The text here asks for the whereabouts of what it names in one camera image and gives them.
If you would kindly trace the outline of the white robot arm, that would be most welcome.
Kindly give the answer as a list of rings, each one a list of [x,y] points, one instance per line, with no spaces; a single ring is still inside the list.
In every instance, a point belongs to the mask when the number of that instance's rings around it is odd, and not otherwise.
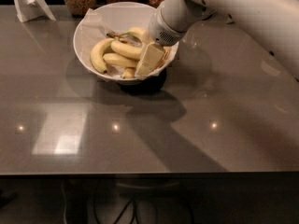
[[[299,78],[299,0],[164,0],[150,17],[149,37],[173,46],[215,11],[229,16]]]

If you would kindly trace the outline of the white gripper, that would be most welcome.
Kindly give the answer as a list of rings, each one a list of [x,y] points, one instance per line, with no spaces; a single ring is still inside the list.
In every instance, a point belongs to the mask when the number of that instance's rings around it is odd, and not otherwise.
[[[145,79],[163,58],[163,46],[175,45],[194,23],[209,19],[214,12],[206,6],[205,0],[163,0],[141,37],[141,41],[148,45],[142,50],[135,77]]]

